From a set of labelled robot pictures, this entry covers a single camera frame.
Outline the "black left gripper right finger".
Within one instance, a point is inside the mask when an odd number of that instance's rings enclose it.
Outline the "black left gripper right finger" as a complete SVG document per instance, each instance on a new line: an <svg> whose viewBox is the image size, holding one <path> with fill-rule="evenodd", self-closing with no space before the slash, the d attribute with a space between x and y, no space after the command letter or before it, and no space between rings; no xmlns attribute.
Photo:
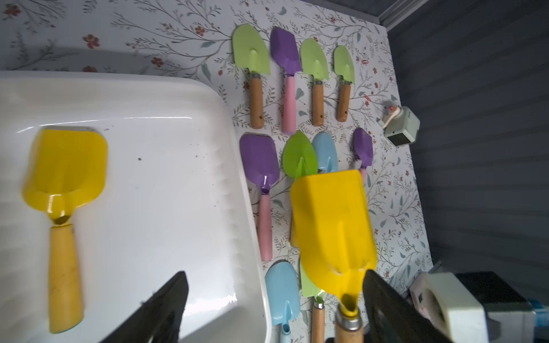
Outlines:
<svg viewBox="0 0 549 343"><path fill-rule="evenodd" d="M375 271L363 282L369 330L364 342L449 342Z"/></svg>

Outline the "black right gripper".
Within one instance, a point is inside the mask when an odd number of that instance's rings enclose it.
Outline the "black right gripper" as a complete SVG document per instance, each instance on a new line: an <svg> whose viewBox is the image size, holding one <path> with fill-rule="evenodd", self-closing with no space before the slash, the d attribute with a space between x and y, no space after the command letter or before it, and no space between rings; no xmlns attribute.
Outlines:
<svg viewBox="0 0 549 343"><path fill-rule="evenodd" d="M547 342L548 306L494 272L420 273L413 305L453 342Z"/></svg>

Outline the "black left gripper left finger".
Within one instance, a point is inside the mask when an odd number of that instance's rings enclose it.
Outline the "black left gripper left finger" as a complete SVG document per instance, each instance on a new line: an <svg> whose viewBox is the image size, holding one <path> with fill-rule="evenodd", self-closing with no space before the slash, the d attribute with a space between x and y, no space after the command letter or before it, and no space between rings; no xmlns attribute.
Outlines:
<svg viewBox="0 0 549 343"><path fill-rule="evenodd" d="M185 272L177 272L104 342L177 342L187 304Z"/></svg>

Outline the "green shovel wooden handle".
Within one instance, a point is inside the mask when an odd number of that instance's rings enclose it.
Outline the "green shovel wooden handle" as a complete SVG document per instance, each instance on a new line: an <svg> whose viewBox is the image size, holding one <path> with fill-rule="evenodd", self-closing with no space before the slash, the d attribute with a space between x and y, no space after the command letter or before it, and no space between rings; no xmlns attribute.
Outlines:
<svg viewBox="0 0 549 343"><path fill-rule="evenodd" d="M334 51L334 70L342 78L337 121L346 122L349 112L351 85L355 82L353 59L345 46L337 46Z"/></svg>
<svg viewBox="0 0 549 343"><path fill-rule="evenodd" d="M238 26L232 36L235 64L250 72L250 124L253 129L264 127L262 74L270 74L270 57L259 32L250 24Z"/></svg>
<svg viewBox="0 0 549 343"><path fill-rule="evenodd" d="M311 324L311 342L325 342L325 291L316 286L307 276L303 264L300 263L300 281L304 297L313 299Z"/></svg>

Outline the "yellow shovel wooden handle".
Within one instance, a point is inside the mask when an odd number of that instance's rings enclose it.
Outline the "yellow shovel wooden handle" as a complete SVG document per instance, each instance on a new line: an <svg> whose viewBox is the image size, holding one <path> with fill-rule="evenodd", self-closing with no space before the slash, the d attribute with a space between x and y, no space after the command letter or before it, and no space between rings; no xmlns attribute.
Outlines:
<svg viewBox="0 0 549 343"><path fill-rule="evenodd" d="M336 342L363 342L359 298L378 261L359 171L301 177L290 190L300 261L310 280L337 297Z"/></svg>

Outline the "blue shovel blue handle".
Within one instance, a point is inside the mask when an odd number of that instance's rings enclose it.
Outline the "blue shovel blue handle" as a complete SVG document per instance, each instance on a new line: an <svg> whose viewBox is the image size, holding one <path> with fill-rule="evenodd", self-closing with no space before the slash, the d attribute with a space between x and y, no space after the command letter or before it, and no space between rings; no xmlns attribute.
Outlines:
<svg viewBox="0 0 549 343"><path fill-rule="evenodd" d="M300 314L300 289L294 267L288 261L274 263L265 275L273 326L280 326L280 342L291 343L290 321Z"/></svg>

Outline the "light blue shovel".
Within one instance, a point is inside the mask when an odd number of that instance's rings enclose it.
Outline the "light blue shovel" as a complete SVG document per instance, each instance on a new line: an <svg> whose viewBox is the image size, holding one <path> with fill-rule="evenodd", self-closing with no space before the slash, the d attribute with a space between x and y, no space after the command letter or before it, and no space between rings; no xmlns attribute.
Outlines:
<svg viewBox="0 0 549 343"><path fill-rule="evenodd" d="M319 132L313 139L317 156L318 173L338 172L337 150L333 138L327 132Z"/></svg>

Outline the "green shovel yellow handle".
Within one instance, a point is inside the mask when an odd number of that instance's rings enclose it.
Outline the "green shovel yellow handle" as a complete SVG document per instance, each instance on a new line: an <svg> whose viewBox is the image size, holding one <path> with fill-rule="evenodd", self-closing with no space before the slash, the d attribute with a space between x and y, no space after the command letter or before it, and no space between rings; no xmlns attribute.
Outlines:
<svg viewBox="0 0 549 343"><path fill-rule="evenodd" d="M285 174L294 181L317 174L317 155L312 143L301 131L296 131L287 141L282 162Z"/></svg>

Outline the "purple shovel pink handle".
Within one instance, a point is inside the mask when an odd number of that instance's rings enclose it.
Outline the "purple shovel pink handle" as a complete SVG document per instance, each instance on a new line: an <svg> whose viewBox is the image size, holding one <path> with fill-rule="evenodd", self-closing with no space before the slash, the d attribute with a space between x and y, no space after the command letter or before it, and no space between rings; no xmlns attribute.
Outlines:
<svg viewBox="0 0 549 343"><path fill-rule="evenodd" d="M280 27L274 27L270 43L272 58L286 73L282 131L284 134L292 136L297 131L295 74L302 71L297 42L292 33Z"/></svg>
<svg viewBox="0 0 549 343"><path fill-rule="evenodd" d="M240 138L240 154L245 176L261 191L257 237L263 262L272 259L272 215L270 190L279 180L277 150L271 137L244 134Z"/></svg>

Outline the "green shovel brown handle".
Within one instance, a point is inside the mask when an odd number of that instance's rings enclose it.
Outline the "green shovel brown handle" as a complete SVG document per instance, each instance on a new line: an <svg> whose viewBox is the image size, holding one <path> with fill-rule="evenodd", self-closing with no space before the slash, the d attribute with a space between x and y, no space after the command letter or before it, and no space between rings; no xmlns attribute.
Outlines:
<svg viewBox="0 0 549 343"><path fill-rule="evenodd" d="M323 49L314 38L303 41L300 48L300 59L303 72L313 77L313 125L321 127L325 123L323 81L328 79L327 59Z"/></svg>

